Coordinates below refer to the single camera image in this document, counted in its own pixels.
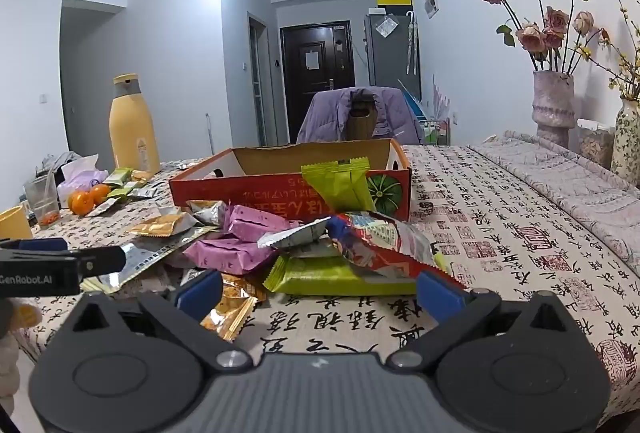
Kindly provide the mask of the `red blue chip bag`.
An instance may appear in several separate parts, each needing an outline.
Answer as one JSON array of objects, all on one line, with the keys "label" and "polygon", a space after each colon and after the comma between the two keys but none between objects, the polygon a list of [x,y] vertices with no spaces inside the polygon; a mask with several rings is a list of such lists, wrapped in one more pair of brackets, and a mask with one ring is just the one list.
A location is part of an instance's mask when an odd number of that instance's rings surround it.
[{"label": "red blue chip bag", "polygon": [[376,212],[347,212],[331,216],[326,232],[357,267],[390,279],[416,279],[429,273],[465,289],[449,274],[435,245],[412,224]]}]

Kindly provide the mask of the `green snack bar packet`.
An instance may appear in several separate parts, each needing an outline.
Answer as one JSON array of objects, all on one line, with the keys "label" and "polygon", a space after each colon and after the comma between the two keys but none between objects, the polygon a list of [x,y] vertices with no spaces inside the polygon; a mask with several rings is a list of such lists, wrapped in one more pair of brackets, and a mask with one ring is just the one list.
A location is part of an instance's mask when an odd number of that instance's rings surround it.
[{"label": "green snack bar packet", "polygon": [[300,171],[333,213],[344,213],[375,209],[367,180],[369,168],[369,159],[360,156],[306,164]]}]

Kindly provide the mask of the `gold cracker packet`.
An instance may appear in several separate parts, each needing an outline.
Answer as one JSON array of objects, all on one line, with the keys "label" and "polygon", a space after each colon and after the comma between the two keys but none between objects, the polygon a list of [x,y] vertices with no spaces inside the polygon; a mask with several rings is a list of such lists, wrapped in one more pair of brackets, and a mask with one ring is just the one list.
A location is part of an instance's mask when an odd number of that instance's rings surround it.
[{"label": "gold cracker packet", "polygon": [[222,275],[220,302],[203,318],[201,326],[217,333],[224,341],[233,342],[257,303],[265,301],[267,293],[245,278]]}]

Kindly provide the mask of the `yellow mug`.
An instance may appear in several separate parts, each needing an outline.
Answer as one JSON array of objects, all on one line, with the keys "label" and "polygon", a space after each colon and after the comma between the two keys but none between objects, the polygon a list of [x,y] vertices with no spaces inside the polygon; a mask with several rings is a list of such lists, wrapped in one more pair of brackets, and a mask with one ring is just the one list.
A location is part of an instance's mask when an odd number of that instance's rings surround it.
[{"label": "yellow mug", "polygon": [[32,231],[24,206],[19,204],[0,213],[1,239],[30,239]]}]

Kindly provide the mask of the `clear plastic cup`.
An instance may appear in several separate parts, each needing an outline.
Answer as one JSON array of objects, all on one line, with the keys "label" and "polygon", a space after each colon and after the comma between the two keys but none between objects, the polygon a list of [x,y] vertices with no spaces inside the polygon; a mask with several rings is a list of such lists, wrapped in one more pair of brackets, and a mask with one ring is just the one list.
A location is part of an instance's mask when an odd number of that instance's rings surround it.
[{"label": "clear plastic cup", "polygon": [[52,173],[25,182],[24,190],[29,208],[40,227],[49,227],[60,218],[60,201]]}]

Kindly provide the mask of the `pink snack packet upper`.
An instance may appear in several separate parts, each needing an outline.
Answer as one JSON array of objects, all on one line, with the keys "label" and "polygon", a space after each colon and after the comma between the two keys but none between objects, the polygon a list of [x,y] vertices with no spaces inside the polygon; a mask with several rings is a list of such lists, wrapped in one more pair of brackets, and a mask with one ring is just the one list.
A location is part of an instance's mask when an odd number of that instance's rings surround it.
[{"label": "pink snack packet upper", "polygon": [[297,225],[277,214],[239,204],[231,205],[224,216],[224,232],[243,242],[257,242],[265,234],[288,231]]}]

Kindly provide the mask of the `calligraphy print tablecloth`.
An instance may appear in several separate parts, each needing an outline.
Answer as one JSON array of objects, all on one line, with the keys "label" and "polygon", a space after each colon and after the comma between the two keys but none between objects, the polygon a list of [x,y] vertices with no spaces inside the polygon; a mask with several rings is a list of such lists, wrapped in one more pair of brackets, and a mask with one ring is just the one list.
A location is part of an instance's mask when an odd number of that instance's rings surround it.
[{"label": "calligraphy print tablecloth", "polygon": [[[639,407],[639,271],[572,216],[470,147],[410,147],[412,213],[451,275],[507,300],[553,292],[611,381],[608,417]],[[238,344],[253,355],[388,354],[433,327],[412,297],[271,295]]]}]

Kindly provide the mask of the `long green snack packet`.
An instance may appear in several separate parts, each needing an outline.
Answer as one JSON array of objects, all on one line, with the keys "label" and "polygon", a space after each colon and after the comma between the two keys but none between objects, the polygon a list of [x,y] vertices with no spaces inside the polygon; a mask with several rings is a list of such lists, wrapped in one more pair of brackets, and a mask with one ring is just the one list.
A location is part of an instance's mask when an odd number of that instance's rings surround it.
[{"label": "long green snack packet", "polygon": [[274,293],[303,297],[391,297],[416,294],[410,278],[388,278],[344,257],[280,255],[262,283]]}]

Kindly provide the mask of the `orange cardboard tray box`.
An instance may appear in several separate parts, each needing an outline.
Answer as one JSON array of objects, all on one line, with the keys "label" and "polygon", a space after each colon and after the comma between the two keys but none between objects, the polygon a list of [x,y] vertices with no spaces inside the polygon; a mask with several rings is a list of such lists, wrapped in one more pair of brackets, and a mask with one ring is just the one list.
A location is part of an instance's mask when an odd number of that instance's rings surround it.
[{"label": "orange cardboard tray box", "polygon": [[224,201],[258,208],[285,219],[326,216],[330,208],[303,179],[311,163],[369,159],[367,171],[375,210],[406,221],[410,213],[411,168],[393,139],[305,142],[271,148],[229,148],[188,168],[169,181],[174,205]]}]

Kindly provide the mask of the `large yellow thermos bottle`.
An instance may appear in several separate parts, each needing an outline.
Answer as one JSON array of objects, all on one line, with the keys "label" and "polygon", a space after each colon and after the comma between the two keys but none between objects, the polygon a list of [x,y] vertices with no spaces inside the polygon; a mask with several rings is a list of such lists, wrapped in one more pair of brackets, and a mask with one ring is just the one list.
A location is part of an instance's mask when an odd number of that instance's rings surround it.
[{"label": "large yellow thermos bottle", "polygon": [[156,174],[160,171],[153,121],[135,73],[113,78],[114,98],[108,130],[116,167]]}]

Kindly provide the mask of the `wooden chair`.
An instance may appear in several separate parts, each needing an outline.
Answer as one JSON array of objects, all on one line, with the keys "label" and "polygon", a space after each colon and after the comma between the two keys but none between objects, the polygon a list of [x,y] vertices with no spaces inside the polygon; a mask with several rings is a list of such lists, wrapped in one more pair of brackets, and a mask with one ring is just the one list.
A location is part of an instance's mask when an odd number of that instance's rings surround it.
[{"label": "wooden chair", "polygon": [[374,97],[370,94],[355,97],[345,126],[345,139],[372,139],[376,122],[378,122],[378,110],[375,107]]}]

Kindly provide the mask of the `floral patterned vase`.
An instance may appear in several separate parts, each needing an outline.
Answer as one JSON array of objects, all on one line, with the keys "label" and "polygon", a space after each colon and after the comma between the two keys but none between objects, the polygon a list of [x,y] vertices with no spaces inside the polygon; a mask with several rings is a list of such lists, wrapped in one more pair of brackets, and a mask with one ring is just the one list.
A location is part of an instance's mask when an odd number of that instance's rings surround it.
[{"label": "floral patterned vase", "polygon": [[622,107],[617,113],[612,151],[611,171],[637,185],[640,168],[640,119],[639,104],[636,100],[622,99]]}]

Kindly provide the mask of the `pink ceramic vase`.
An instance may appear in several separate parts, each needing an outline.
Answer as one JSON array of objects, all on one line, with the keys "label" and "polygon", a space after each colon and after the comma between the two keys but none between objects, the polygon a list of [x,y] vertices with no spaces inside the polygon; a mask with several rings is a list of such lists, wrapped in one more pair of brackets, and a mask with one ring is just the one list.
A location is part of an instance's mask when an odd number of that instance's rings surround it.
[{"label": "pink ceramic vase", "polygon": [[554,71],[535,71],[533,76],[532,119],[537,136],[567,148],[570,130],[576,125],[574,78]]}]

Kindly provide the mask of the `grey refrigerator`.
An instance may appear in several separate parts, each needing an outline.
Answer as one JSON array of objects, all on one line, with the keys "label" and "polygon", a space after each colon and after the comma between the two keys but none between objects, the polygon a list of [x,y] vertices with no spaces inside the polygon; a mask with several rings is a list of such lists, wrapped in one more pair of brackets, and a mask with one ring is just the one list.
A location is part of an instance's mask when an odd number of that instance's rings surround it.
[{"label": "grey refrigerator", "polygon": [[369,83],[422,99],[419,33],[412,10],[364,17]]}]

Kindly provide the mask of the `dark entrance door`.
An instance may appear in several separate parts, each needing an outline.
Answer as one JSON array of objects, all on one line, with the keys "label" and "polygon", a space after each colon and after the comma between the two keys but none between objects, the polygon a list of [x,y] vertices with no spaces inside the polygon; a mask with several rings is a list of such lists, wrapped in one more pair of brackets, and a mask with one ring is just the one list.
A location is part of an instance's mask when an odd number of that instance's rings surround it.
[{"label": "dark entrance door", "polygon": [[356,85],[348,21],[280,29],[288,137],[292,144],[318,92]]}]

